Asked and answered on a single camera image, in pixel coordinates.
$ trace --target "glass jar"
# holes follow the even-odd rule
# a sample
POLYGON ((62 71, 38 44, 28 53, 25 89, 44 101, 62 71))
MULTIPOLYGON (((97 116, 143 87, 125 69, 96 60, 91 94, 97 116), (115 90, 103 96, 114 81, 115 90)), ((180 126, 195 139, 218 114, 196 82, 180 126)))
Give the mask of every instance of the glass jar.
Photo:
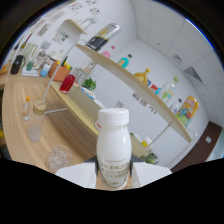
POLYGON ((28 135, 32 142, 38 142, 42 134, 44 124, 44 112, 46 111, 46 104, 40 100, 34 102, 33 110, 29 119, 28 135))

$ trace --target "curved shelf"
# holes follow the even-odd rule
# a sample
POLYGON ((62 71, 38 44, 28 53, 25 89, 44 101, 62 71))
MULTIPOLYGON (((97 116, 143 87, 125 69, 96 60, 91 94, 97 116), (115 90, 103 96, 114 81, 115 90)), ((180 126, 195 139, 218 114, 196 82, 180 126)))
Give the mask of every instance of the curved shelf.
POLYGON ((142 96, 145 101, 150 104, 157 113, 167 122, 167 124, 174 129, 179 135, 181 135, 187 142, 191 141, 191 137, 187 133, 183 124, 176 118, 173 112, 167 107, 167 105, 144 83, 139 81, 134 75, 128 72, 126 69, 119 66, 114 61, 99 54, 89 47, 76 44, 76 47, 92 58, 97 64, 111 72, 118 79, 132 88, 137 94, 142 96))
POLYGON ((74 20, 67 19, 67 20, 65 20, 65 22, 69 23, 73 28, 78 30, 81 34, 87 34, 86 31, 84 29, 82 29, 82 27, 80 27, 74 20))

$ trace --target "counter top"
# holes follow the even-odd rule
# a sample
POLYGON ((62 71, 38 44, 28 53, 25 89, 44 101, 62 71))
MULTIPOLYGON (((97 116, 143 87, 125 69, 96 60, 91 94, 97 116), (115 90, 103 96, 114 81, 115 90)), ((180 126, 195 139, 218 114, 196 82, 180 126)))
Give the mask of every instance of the counter top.
MULTIPOLYGON (((4 75, 0 77, 0 80, 1 84, 5 85, 2 109, 5 141, 13 161, 48 171, 44 160, 55 145, 64 145, 71 150, 74 165, 96 155, 97 131, 95 130, 95 134, 94 129, 87 131, 88 128, 83 125, 83 120, 80 120, 77 115, 74 116, 69 108, 67 111, 46 115, 40 141, 33 143, 29 139, 29 121, 23 121, 21 118, 22 104, 27 95, 30 96, 31 105, 34 101, 41 100, 50 81, 49 77, 23 77, 18 73, 17 75, 4 75)), ((56 82, 52 84, 54 87, 59 85, 56 82)), ((86 100, 88 100, 84 92, 80 91, 79 94, 87 97, 86 100)), ((62 97, 68 98, 69 95, 59 96, 56 87, 49 88, 45 98, 47 110, 67 107, 62 97)), ((96 189, 102 189, 99 180, 97 180, 96 189)))

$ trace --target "kettle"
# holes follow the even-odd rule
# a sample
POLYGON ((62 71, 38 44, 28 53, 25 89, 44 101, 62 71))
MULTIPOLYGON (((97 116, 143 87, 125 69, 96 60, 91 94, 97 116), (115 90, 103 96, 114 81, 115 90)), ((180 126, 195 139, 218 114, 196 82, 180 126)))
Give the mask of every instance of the kettle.
POLYGON ((19 72, 20 67, 22 68, 24 66, 25 62, 26 62, 26 59, 23 55, 17 55, 15 60, 13 61, 10 73, 12 75, 17 74, 19 72))

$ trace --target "green plant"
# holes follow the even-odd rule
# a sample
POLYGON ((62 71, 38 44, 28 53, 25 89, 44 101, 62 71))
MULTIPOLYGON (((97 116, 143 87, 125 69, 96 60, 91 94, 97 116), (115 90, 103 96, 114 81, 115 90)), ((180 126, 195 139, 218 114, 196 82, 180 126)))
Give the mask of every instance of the green plant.
POLYGON ((85 87, 88 90, 94 90, 96 88, 96 81, 93 81, 90 77, 83 82, 82 87, 85 87))

